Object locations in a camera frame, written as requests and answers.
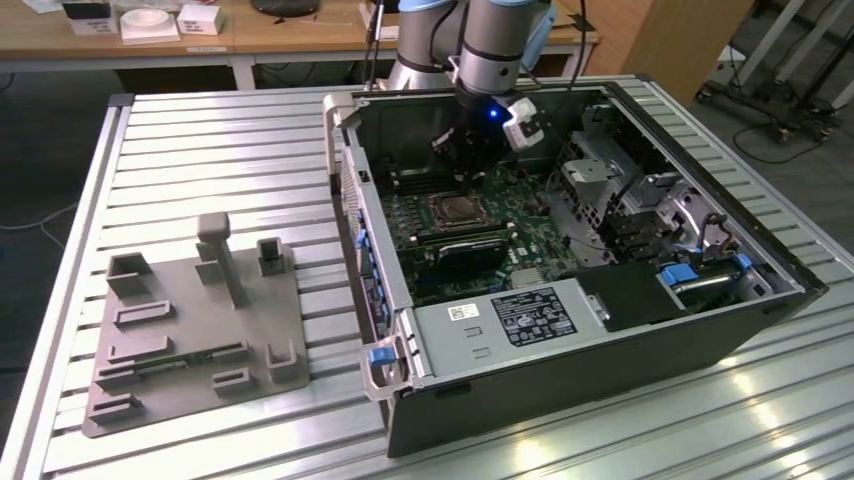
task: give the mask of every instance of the white object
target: white object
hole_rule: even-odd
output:
[[[718,82],[721,85],[727,85],[733,81],[735,72],[742,68],[745,64],[745,54],[735,50],[729,45],[723,47],[715,66],[711,68],[711,73],[706,80]]]
[[[175,17],[163,10],[139,8],[122,15],[122,42],[126,45],[176,42],[180,39]]]
[[[533,120],[534,115],[537,115],[537,105],[534,105],[530,98],[523,97],[507,105],[506,108],[511,118],[504,122],[502,128],[504,129],[504,135],[510,141],[513,151],[521,152],[537,145],[546,137],[542,129],[531,132],[523,126]]]
[[[182,33],[219,35],[224,16],[214,5],[184,5],[178,16],[178,29]]]
[[[111,9],[108,17],[68,19],[75,35],[110,35],[119,33],[116,11]]]

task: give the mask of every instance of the small black device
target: small black device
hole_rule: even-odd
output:
[[[251,0],[252,7],[274,17],[304,17],[320,8],[320,0]]]

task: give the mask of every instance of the cable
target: cable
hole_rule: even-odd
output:
[[[436,57],[432,54],[432,45],[436,40],[436,32],[439,31],[439,28],[442,28],[442,24],[444,23],[444,21],[451,16],[451,13],[454,13],[454,10],[456,10],[458,3],[458,1],[454,2],[451,8],[448,8],[447,11],[442,14],[442,16],[439,17],[439,21],[434,24],[432,30],[430,31],[430,61],[434,63],[434,65],[442,66],[442,68],[444,68],[444,66],[439,63],[439,60],[436,60]]]
[[[41,225],[48,223],[51,220],[53,220],[56,217],[59,217],[63,213],[65,213],[68,210],[71,210],[76,206],[77,206],[77,204],[72,203],[65,208],[63,208],[63,209],[55,211],[53,213],[51,213],[47,217],[44,217],[37,222],[28,223],[25,225],[0,225],[0,230],[16,232],[16,231],[20,231],[20,230],[29,230],[31,228],[40,227]]]
[[[782,160],[766,160],[765,158],[757,157],[753,153],[750,153],[745,147],[738,143],[738,137],[742,136],[745,133],[747,133],[751,130],[757,130],[759,128],[765,128],[774,125],[774,122],[770,121],[767,123],[763,123],[762,125],[754,125],[753,127],[747,127],[743,128],[742,130],[739,130],[735,135],[733,135],[733,145],[735,145],[735,148],[738,148],[738,150],[747,155],[747,157],[750,157],[753,160],[755,160],[759,163],[765,163],[767,165],[782,165],[783,163],[789,163],[791,162],[795,158],[801,157],[802,155],[806,155],[807,153],[810,153],[813,150],[818,149],[823,143],[818,142],[815,144],[815,146],[805,149],[803,151],[795,153],[794,155],[791,155],[790,157],[783,158]]]
[[[566,107],[567,102],[570,101],[570,94],[573,93],[573,89],[575,88],[575,82],[578,81],[578,74],[582,71],[582,67],[585,66],[585,50],[587,48],[587,0],[579,0],[581,10],[582,10],[582,44],[578,48],[578,63],[575,65],[575,71],[573,72],[573,78],[570,79],[570,85],[566,87],[566,98],[563,99],[563,103],[558,110],[555,110],[555,114],[561,113],[563,107]]]
[[[531,70],[529,69],[529,67],[525,64],[525,62],[519,62],[519,66],[522,67],[522,71],[529,76],[529,78],[531,79],[534,84],[537,84],[537,88],[535,89],[530,89],[530,90],[526,90],[526,91],[531,92],[534,90],[539,90],[541,88],[543,88],[545,87],[543,82],[539,81],[539,78],[537,78],[537,75],[534,75],[534,72],[531,72]]]
[[[602,215],[602,218],[607,217],[611,213],[614,213],[614,209],[617,208],[617,205],[619,205],[621,200],[626,196],[629,189],[638,182],[638,180],[641,180],[642,176],[643,176],[643,169],[638,167],[638,169],[633,172],[631,177],[629,177],[629,180],[626,180],[626,185],[623,185],[623,188],[619,189],[619,192],[617,192],[617,195],[609,201],[609,204],[605,207],[605,214]]]
[[[311,75],[314,74],[316,67],[318,67],[318,63],[315,62],[315,63],[311,64],[311,67],[308,67],[308,72],[306,73],[306,76],[303,77],[303,79],[298,83],[291,85],[291,84],[288,84],[288,82],[284,81],[284,79],[282,77],[279,77],[275,73],[271,72],[271,70],[276,70],[276,69],[268,67],[267,65],[262,65],[260,66],[262,71],[266,72],[267,75],[270,75],[272,78],[275,78],[279,81],[279,83],[282,84],[282,86],[284,86],[287,88],[302,87],[306,84],[306,82],[308,81],[308,79],[311,78]]]
[[[39,227],[39,229],[41,230],[41,233],[44,233],[44,235],[51,239],[51,241],[56,243],[56,245],[59,245],[59,248],[65,250],[65,245],[63,245],[63,242],[60,242],[59,239],[53,235],[51,235],[51,232],[48,232],[47,228],[44,228],[44,225],[56,217],[59,217],[63,213],[65,213],[68,210],[73,209],[76,206],[77,204],[72,203],[65,208],[51,213],[47,217],[44,217],[37,222],[28,223],[25,225],[0,225],[0,231],[21,232],[24,230],[29,230],[32,228]]]
[[[371,58],[371,47],[374,47],[374,40],[376,35],[376,22],[379,21],[379,3],[374,3],[374,12],[371,13],[371,20],[368,21],[368,28],[364,35],[364,58],[362,59],[362,85],[368,81],[368,60]]]
[[[5,92],[12,87],[12,84],[15,83],[15,75],[15,73],[9,74],[9,80],[5,82],[5,85],[0,87],[0,93]]]
[[[288,68],[291,66],[290,63],[286,63],[284,65],[282,65],[279,68],[276,67],[271,67],[270,65],[263,65],[264,67],[267,67],[270,70],[275,70],[276,72],[280,72],[282,70],[284,70],[286,68]]]
[[[41,229],[41,233],[44,233],[47,237],[53,241],[53,243],[59,245],[59,248],[65,250],[65,245],[63,245],[63,242],[60,242],[57,238],[53,235],[51,235],[51,232],[48,232],[48,229],[44,228],[44,224],[39,225],[39,228]]]
[[[379,40],[375,42],[374,46],[374,60],[371,61],[371,79],[368,83],[368,92],[374,91],[374,83],[376,82],[376,57],[379,56]]]

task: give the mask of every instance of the black cable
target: black cable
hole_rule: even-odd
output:
[[[442,14],[442,16],[439,17],[439,21],[436,21],[436,23],[432,26],[432,30],[430,31],[430,61],[432,62],[434,65],[440,65],[443,69],[444,69],[444,65],[442,65],[439,63],[439,61],[436,60],[435,55],[432,54],[432,45],[434,45],[434,42],[436,40],[436,32],[439,31],[439,28],[442,28],[442,24],[444,23],[444,21],[451,16],[451,13],[454,13],[454,10],[456,10],[456,4],[458,3],[459,2],[455,1],[451,4],[451,8],[448,8],[447,11]]]
[[[276,72],[280,72],[282,70],[284,70],[286,68],[288,68],[291,66],[290,63],[286,63],[284,65],[282,65],[279,68],[276,67],[271,67],[270,65],[264,65],[270,70],[275,70]]]
[[[570,85],[566,87],[566,98],[563,99],[563,103],[558,110],[555,110],[555,115],[561,113],[563,107],[566,107],[567,102],[570,101],[570,94],[573,93],[573,89],[575,88],[575,82],[578,81],[578,75],[585,67],[585,50],[587,48],[587,0],[579,0],[581,10],[582,10],[582,44],[578,47],[578,64],[575,66],[575,71],[573,72],[573,78],[570,79]]]
[[[306,76],[303,77],[303,79],[299,82],[296,82],[295,84],[291,85],[288,82],[284,81],[284,79],[282,77],[279,77],[279,75],[272,73],[272,71],[276,70],[275,68],[268,67],[267,65],[262,65],[260,66],[262,71],[266,72],[267,75],[270,75],[272,78],[275,78],[276,81],[279,82],[279,84],[286,88],[302,87],[306,84],[306,82],[308,81],[308,79],[311,78],[311,75],[314,74],[316,67],[318,67],[318,63],[314,62],[311,64],[311,67],[308,67],[308,72],[306,73]]]
[[[747,157],[750,157],[753,160],[755,160],[759,163],[765,163],[767,165],[782,165],[783,163],[789,163],[791,162],[795,158],[801,157],[802,155],[806,155],[807,153],[810,153],[813,150],[818,149],[823,144],[821,142],[818,142],[815,144],[815,146],[805,149],[802,152],[798,152],[797,154],[791,155],[790,157],[783,158],[782,160],[766,160],[765,158],[757,157],[753,153],[750,153],[745,147],[738,143],[738,137],[742,136],[745,133],[747,133],[751,130],[757,130],[759,128],[765,128],[774,125],[774,122],[770,121],[767,123],[763,123],[762,125],[754,125],[753,127],[747,127],[743,128],[742,130],[739,130],[735,135],[733,135],[733,145],[735,145],[735,148],[738,148],[738,150],[747,155]]]
[[[376,30],[379,29],[379,3],[374,3],[374,13],[371,14],[371,20],[368,21],[367,33],[364,36],[364,44],[367,48],[364,49],[364,59],[362,60],[362,85],[364,85],[368,81],[368,60],[371,58],[371,48],[374,47],[374,43],[379,43],[376,39]]]
[[[374,91],[374,82],[376,82],[376,57],[379,56],[379,40],[374,46],[374,60],[371,61],[371,83],[368,83],[368,92]]]
[[[537,75],[534,75],[534,72],[531,72],[525,62],[519,62],[519,66],[522,67],[522,71],[529,76],[531,81],[537,84],[535,90],[539,90],[541,88],[543,88],[545,87],[543,83],[539,81],[539,78],[537,78]]]
[[[362,59],[362,85],[368,82],[368,60],[371,58],[371,44],[364,51],[364,59]]]
[[[631,174],[631,177],[629,177],[629,180],[626,181],[626,185],[623,185],[623,188],[619,189],[619,192],[617,192],[617,195],[609,201],[609,204],[605,207],[605,214],[602,215],[602,218],[607,217],[614,212],[614,209],[617,208],[617,205],[619,205],[619,202],[623,200],[623,197],[626,196],[629,189],[638,182],[638,180],[641,180],[642,176],[643,176],[643,169],[638,167],[638,169]]]
[[[575,237],[574,237],[574,236],[571,236],[571,235],[565,235],[565,237],[567,237],[567,238],[569,238],[571,241],[574,241],[575,243],[581,243],[581,244],[582,244],[582,245],[585,245],[587,248],[593,248],[594,250],[601,250],[601,251],[603,251],[603,252],[613,252],[613,251],[614,251],[613,249],[610,249],[610,248],[607,248],[607,247],[595,247],[595,246],[590,245],[589,243],[582,242],[578,238],[575,238]]]
[[[5,92],[12,87],[12,84],[15,83],[15,75],[15,73],[9,74],[9,80],[5,82],[5,85],[0,87],[0,93]]]

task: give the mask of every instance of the blue latch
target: blue latch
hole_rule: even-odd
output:
[[[368,350],[368,364],[372,367],[391,365],[396,360],[395,347],[376,347]]]
[[[687,263],[678,263],[665,267],[662,270],[662,278],[665,279],[665,283],[673,287],[679,283],[697,280],[699,277]]]
[[[753,267],[753,260],[743,253],[735,255],[735,263],[738,263],[738,268],[742,269],[742,272],[746,272]]]
[[[368,246],[368,231],[363,228],[362,230],[359,230],[359,236],[356,237],[356,248],[362,248],[362,247],[367,247]]]

